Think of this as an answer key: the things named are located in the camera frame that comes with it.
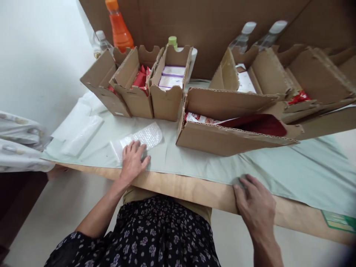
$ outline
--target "orange bottle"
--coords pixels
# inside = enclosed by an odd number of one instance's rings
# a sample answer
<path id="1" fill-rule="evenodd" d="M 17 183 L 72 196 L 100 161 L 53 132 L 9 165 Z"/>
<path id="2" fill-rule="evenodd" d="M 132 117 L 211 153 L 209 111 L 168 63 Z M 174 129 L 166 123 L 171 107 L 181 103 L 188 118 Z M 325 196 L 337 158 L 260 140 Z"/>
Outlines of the orange bottle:
<path id="1" fill-rule="evenodd" d="M 134 41 L 129 30 L 123 21 L 122 15 L 119 11 L 119 4 L 117 0 L 105 0 L 106 7 L 110 12 L 110 21 L 112 26 L 112 37 L 114 46 L 122 53 L 126 52 L 126 48 L 134 49 Z"/>

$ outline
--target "light green cloth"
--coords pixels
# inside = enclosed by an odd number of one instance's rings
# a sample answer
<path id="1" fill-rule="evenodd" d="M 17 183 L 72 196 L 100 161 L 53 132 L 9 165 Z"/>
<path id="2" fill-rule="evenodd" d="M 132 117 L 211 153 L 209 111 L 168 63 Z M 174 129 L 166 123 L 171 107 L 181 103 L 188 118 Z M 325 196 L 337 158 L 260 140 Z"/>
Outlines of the light green cloth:
<path id="1" fill-rule="evenodd" d="M 94 167 L 120 168 L 110 140 L 133 134 L 153 121 L 119 118 L 109 112 L 104 124 L 78 158 L 59 154 L 62 142 L 54 139 L 42 158 Z M 332 136 L 302 141 L 293 147 L 265 148 L 222 157 L 175 145 L 177 123 L 155 120 L 163 142 L 148 151 L 150 171 L 180 174 L 219 182 L 236 183 L 243 174 L 257 177 L 274 195 L 312 207 L 356 217 L 356 172 Z"/>

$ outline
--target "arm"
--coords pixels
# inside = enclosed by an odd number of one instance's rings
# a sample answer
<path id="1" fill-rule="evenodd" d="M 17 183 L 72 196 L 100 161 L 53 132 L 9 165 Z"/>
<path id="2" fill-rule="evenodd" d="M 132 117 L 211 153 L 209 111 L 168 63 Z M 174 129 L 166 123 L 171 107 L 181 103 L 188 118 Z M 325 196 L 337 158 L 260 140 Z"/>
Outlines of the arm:
<path id="1" fill-rule="evenodd" d="M 276 202 L 271 193 L 255 177 L 240 179 L 244 191 L 234 185 L 236 206 L 250 232 L 255 267 L 283 267 L 282 254 L 274 238 L 273 222 Z"/>
<path id="2" fill-rule="evenodd" d="M 122 171 L 119 178 L 114 181 L 110 190 L 99 200 L 75 231 L 82 232 L 92 238 L 105 235 L 122 195 L 132 181 L 146 169 L 151 159 L 148 156 L 141 162 L 145 148 L 146 145 L 140 146 L 139 141 L 132 141 L 124 148 Z"/>

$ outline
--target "green bottle cap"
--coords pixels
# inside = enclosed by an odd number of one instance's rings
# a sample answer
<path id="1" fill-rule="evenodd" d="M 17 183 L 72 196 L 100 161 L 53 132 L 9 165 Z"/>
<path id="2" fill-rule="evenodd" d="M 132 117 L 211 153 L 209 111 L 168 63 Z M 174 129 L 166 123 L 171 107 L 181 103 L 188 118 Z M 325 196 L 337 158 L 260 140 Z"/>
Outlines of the green bottle cap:
<path id="1" fill-rule="evenodd" d="M 172 45 L 174 49 L 177 51 L 178 50 L 178 44 L 177 44 L 177 37 L 176 36 L 170 36 L 168 38 L 168 46 Z"/>
<path id="2" fill-rule="evenodd" d="M 177 37 L 176 36 L 170 36 L 168 38 L 168 45 L 176 46 L 177 45 Z"/>

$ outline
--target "right hand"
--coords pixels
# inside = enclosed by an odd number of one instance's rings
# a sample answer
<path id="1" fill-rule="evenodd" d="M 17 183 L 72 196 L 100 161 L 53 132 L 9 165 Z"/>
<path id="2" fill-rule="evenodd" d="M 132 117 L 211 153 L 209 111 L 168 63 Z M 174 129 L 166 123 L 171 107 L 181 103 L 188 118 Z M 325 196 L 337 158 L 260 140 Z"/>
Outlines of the right hand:
<path id="1" fill-rule="evenodd" d="M 273 224 L 276 214 L 276 201 L 257 178 L 247 174 L 240 179 L 246 187 L 234 185 L 236 206 L 253 239 L 274 238 Z"/>
<path id="2" fill-rule="evenodd" d="M 120 177 L 115 180 L 111 190 L 115 194 L 120 194 L 122 189 L 127 189 L 132 181 L 142 173 L 151 160 L 151 156 L 147 156 L 141 161 L 142 154 L 146 145 L 140 145 L 140 141 L 132 141 L 125 146 L 122 151 L 122 171 Z"/>

